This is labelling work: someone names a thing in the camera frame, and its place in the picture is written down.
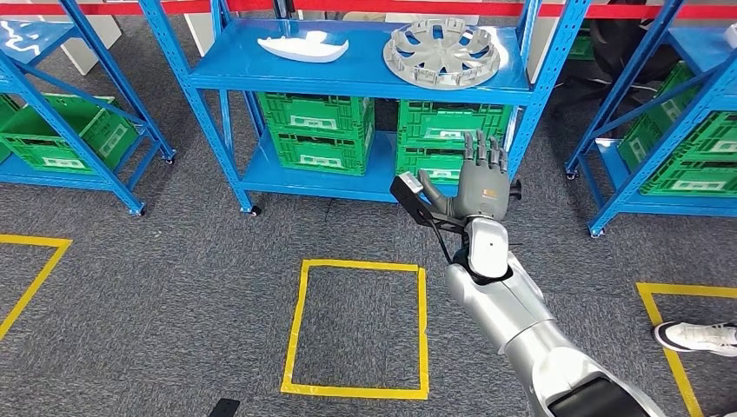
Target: red strap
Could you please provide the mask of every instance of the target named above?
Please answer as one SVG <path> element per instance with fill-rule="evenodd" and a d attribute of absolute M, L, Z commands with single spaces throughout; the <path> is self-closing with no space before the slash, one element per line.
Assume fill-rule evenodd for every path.
<path fill-rule="evenodd" d="M 130 3 L 80 3 L 85 15 L 142 15 L 141 6 Z M 231 11 L 271 10 L 271 0 L 228 0 Z M 183 13 L 208 13 L 209 0 L 184 0 L 162 2 L 168 15 Z M 0 15 L 63 15 L 62 6 L 54 3 L 0 3 Z"/>
<path fill-rule="evenodd" d="M 402 0 L 295 0 L 295 9 L 330 11 L 374 11 L 403 13 L 433 13 L 442 15 L 481 15 L 517 17 L 522 13 L 522 3 L 457 3 L 413 2 Z M 586 17 L 594 19 L 652 19 L 660 6 L 629 4 L 592 4 Z M 557 17 L 562 4 L 543 4 L 541 17 Z M 684 6 L 678 15 L 681 19 L 737 19 L 737 6 L 694 5 Z"/>
<path fill-rule="evenodd" d="M 209 0 L 183 0 L 162 2 L 170 15 L 209 12 Z M 231 11 L 271 10 L 271 0 L 228 0 Z M 141 15 L 138 3 L 81 3 L 85 15 Z M 295 0 L 295 8 L 301 10 L 374 11 L 433 13 L 445 15 L 481 15 L 517 17 L 522 13 L 522 3 L 457 3 L 412 2 L 406 0 Z M 595 19 L 652 19 L 660 6 L 635 6 L 626 4 L 592 4 L 586 17 Z M 561 15 L 561 4 L 543 4 L 541 17 Z M 53 3 L 0 3 L 0 15 L 63 15 L 59 4 Z M 680 19 L 737 20 L 737 6 L 686 5 L 678 14 Z"/>

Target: robot finger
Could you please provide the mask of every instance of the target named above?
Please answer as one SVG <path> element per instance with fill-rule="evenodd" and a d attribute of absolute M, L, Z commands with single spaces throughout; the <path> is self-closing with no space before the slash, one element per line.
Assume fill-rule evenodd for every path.
<path fill-rule="evenodd" d="M 484 161 L 486 160 L 486 136 L 480 130 L 476 130 L 476 141 L 479 147 L 479 157 L 476 165 L 482 166 L 485 165 Z"/>
<path fill-rule="evenodd" d="M 466 139 L 466 150 L 463 153 L 463 159 L 474 159 L 474 137 L 470 132 L 463 132 L 463 138 Z"/>
<path fill-rule="evenodd" d="M 499 170 L 504 174 L 507 172 L 507 151 L 504 149 L 500 149 L 500 155 L 499 155 Z"/>
<path fill-rule="evenodd" d="M 488 167 L 493 168 L 495 165 L 498 165 L 500 163 L 500 152 L 499 152 L 499 143 L 496 141 L 496 138 L 491 136 L 491 150 L 489 151 L 488 156 Z"/>

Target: stacked green crate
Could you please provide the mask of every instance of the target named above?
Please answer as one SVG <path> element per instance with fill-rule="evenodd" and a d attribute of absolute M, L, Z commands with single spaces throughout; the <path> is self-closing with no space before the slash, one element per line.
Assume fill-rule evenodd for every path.
<path fill-rule="evenodd" d="M 658 94 L 655 97 L 688 81 L 693 76 L 694 74 L 686 64 L 678 63 L 658 89 Z M 634 169 L 640 164 L 647 152 L 660 140 L 663 133 L 670 128 L 675 119 L 681 115 L 698 91 L 698 87 L 687 89 L 678 96 L 648 110 L 635 121 L 617 148 L 621 158 L 630 169 Z"/>
<path fill-rule="evenodd" d="M 401 100 L 397 129 L 396 174 L 424 169 L 438 183 L 458 183 L 464 133 L 483 131 L 504 140 L 511 106 Z"/>
<path fill-rule="evenodd" d="M 679 63 L 658 95 L 693 76 L 684 63 Z M 618 148 L 630 169 L 640 164 L 697 92 L 697 87 L 688 89 L 649 110 L 633 124 Z M 737 113 L 721 111 L 709 115 L 642 185 L 640 192 L 645 195 L 737 195 Z"/>
<path fill-rule="evenodd" d="M 374 100 L 258 93 L 283 167 L 364 175 L 374 138 Z"/>
<path fill-rule="evenodd" d="M 7 123 L 20 109 L 20 106 L 7 94 L 0 94 L 0 126 Z M 0 162 L 10 156 L 12 151 L 0 141 Z"/>
<path fill-rule="evenodd" d="M 591 42 L 591 35 L 589 34 L 590 24 L 591 21 L 583 19 L 578 35 L 574 39 L 574 44 L 571 45 L 571 50 L 568 52 L 568 59 L 574 61 L 594 60 L 594 44 Z"/>
<path fill-rule="evenodd" d="M 133 124 L 78 96 L 44 94 L 51 107 L 109 168 L 114 168 L 136 140 Z M 116 104 L 114 97 L 97 97 Z M 74 149 L 31 106 L 24 106 L 0 128 L 0 142 L 33 169 L 95 174 Z"/>

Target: blue metal shelf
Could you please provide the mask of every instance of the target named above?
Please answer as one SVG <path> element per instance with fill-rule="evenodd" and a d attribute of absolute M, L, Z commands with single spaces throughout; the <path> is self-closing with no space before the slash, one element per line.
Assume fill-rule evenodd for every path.
<path fill-rule="evenodd" d="M 667 42 L 695 74 L 725 62 L 732 52 L 723 28 L 671 28 Z"/>
<path fill-rule="evenodd" d="M 20 63 L 35 66 L 72 37 L 73 23 L 0 20 L 0 50 Z"/>
<path fill-rule="evenodd" d="M 488 28 L 500 51 L 499 72 L 469 89 L 438 91 L 404 82 L 389 71 L 382 49 L 396 23 L 234 19 L 217 37 L 189 79 L 198 89 L 236 89 L 444 100 L 458 103 L 526 105 L 532 96 L 515 28 Z M 330 64 L 301 63 L 273 55 L 256 39 L 329 34 L 329 43 L 349 41 Z"/>
<path fill-rule="evenodd" d="M 270 145 L 266 122 L 253 91 L 513 105 L 515 111 L 507 135 L 511 144 L 506 142 L 505 145 L 509 148 L 509 175 L 514 177 L 591 0 L 566 2 L 548 54 L 542 60 L 537 81 L 530 85 L 526 67 L 533 24 L 540 3 L 541 0 L 526 0 L 525 12 L 515 27 L 484 27 L 495 38 L 500 51 L 499 72 L 479 86 L 442 91 L 405 83 L 387 69 L 382 50 L 391 31 L 401 27 L 401 24 L 234 19 L 225 2 L 210 0 L 216 40 L 205 57 L 192 69 L 160 0 L 139 1 L 164 56 L 241 204 L 241 210 L 245 212 L 253 212 L 248 192 L 254 190 L 394 201 L 388 188 L 394 176 L 395 156 L 382 154 L 392 149 L 392 136 L 377 134 L 368 173 L 364 177 L 326 176 L 283 169 Z M 324 33 L 328 42 L 335 44 L 348 40 L 349 48 L 332 63 L 300 63 L 272 55 L 256 42 L 256 39 L 266 37 L 306 36 L 310 31 Z M 222 127 L 217 125 L 216 118 L 204 100 L 204 89 L 218 90 Z M 235 163 L 228 90 L 243 92 L 254 131 L 261 140 L 261 150 L 253 154 L 244 174 Z"/>
<path fill-rule="evenodd" d="M 10 154 L 5 161 L 0 162 L 0 182 L 73 189 L 110 189 L 110 185 L 98 175 L 35 170 L 15 154 Z"/>
<path fill-rule="evenodd" d="M 395 134 L 376 132 L 368 156 L 366 175 L 330 174 L 305 169 L 283 168 L 266 131 L 251 156 L 239 187 L 267 193 L 317 195 L 374 202 L 396 202 L 389 193 L 395 177 Z M 438 187 L 445 195 L 455 195 L 456 186 Z"/>
<path fill-rule="evenodd" d="M 621 189 L 630 175 L 617 150 L 619 142 L 616 139 L 597 139 L 595 148 L 615 190 Z M 729 197 L 643 195 L 638 192 L 630 197 L 621 211 L 660 215 L 737 216 L 737 201 Z"/>
<path fill-rule="evenodd" d="M 143 212 L 144 203 L 133 195 L 133 188 L 157 153 L 160 152 L 166 160 L 173 160 L 175 151 L 163 138 L 143 106 L 143 102 L 125 79 L 116 62 L 97 36 L 90 22 L 74 3 L 74 0 L 60 1 L 72 23 L 0 20 L 0 50 L 3 52 L 0 54 L 0 90 L 20 95 L 74 149 L 79 158 L 95 171 L 95 174 L 35 171 L 20 158 L 13 155 L 0 164 L 0 182 L 108 190 L 115 193 L 128 206 L 131 214 L 140 215 Z M 133 108 L 132 114 L 33 68 L 51 51 L 71 37 L 82 38 L 97 55 L 100 65 L 104 67 L 112 82 L 121 91 L 123 98 Z M 26 74 L 37 76 L 45 82 L 89 100 L 138 125 L 139 135 L 126 150 L 118 166 L 113 169 L 108 168 L 26 79 Z M 129 161 L 144 138 L 149 139 L 151 148 L 135 167 L 128 181 L 123 183 L 116 175 Z"/>
<path fill-rule="evenodd" d="M 737 197 L 643 195 L 640 187 L 671 155 L 673 150 L 713 111 L 737 110 L 737 50 L 724 40 L 721 28 L 672 28 L 684 0 L 667 0 L 627 63 L 612 90 L 588 126 L 574 153 L 566 161 L 569 178 L 586 177 L 599 211 L 588 224 L 591 236 L 603 233 L 604 227 L 619 213 L 658 215 L 737 215 Z M 695 77 L 669 90 L 650 103 L 613 120 L 630 85 L 661 43 L 671 43 L 681 54 Z M 616 148 L 618 141 L 600 139 L 617 126 L 634 120 L 655 105 L 700 85 L 699 93 L 683 110 L 662 138 L 650 149 L 640 165 L 630 172 Z M 587 155 L 601 157 L 614 193 L 604 198 L 587 163 Z"/>

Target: gray carpet tile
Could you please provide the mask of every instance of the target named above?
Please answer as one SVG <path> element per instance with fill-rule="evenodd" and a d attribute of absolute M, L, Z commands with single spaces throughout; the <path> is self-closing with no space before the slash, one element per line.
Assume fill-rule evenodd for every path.
<path fill-rule="evenodd" d="M 417 275 L 313 267 L 292 382 L 419 387 Z"/>
<path fill-rule="evenodd" d="M 36 279 L 56 248 L 0 243 L 0 317 L 5 317 Z"/>
<path fill-rule="evenodd" d="M 147 24 L 119 21 L 124 36 L 112 53 L 179 154 L 173 166 L 152 163 L 136 188 L 148 204 L 140 218 L 109 193 L 0 184 L 0 230 L 74 240 L 0 341 L 0 415 L 199 416 L 221 397 L 242 401 L 239 416 L 528 415 L 511 367 L 448 296 L 431 230 L 396 205 L 296 195 L 252 193 L 263 214 L 241 214 Z M 194 62 L 186 23 L 175 17 L 172 24 Z M 592 65 L 570 63 L 565 71 Z M 79 76 L 61 52 L 42 69 L 95 94 L 116 94 L 101 69 Z M 552 103 L 576 91 L 556 90 Z M 231 99 L 236 161 L 244 167 L 256 139 L 238 94 Z M 391 111 L 377 110 L 388 129 L 396 124 Z M 567 181 L 562 163 L 594 111 L 581 104 L 564 117 L 544 113 L 520 168 L 523 200 L 511 204 L 505 224 L 571 339 L 653 395 L 668 415 L 685 416 L 634 284 L 737 285 L 737 222 L 621 215 L 604 238 L 591 240 L 590 191 L 582 179 Z M 457 248 L 458 238 L 446 237 Z M 3 303 L 29 280 L 31 264 L 18 256 L 30 255 L 24 250 L 0 244 L 0 267 L 13 271 L 0 280 Z M 427 269 L 428 400 L 280 393 L 301 261 L 321 257 Z M 313 272 L 297 380 L 416 384 L 415 280 Z M 730 301 L 656 299 L 664 318 L 708 321 L 734 311 Z M 698 354 L 684 356 L 684 366 L 705 412 L 732 406 L 723 400 L 735 387 L 725 372 L 730 362 Z"/>

